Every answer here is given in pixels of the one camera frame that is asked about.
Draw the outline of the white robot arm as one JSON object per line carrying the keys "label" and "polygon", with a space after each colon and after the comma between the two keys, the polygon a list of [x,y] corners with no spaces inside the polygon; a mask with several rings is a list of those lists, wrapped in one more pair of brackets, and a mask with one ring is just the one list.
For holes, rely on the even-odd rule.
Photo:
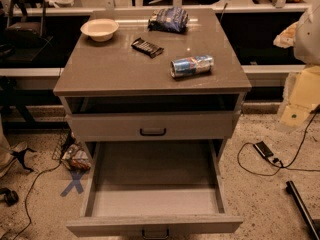
{"label": "white robot arm", "polygon": [[305,63],[297,73],[280,121],[300,126],[320,105],[320,1],[314,0],[300,17],[294,42],[294,56]]}

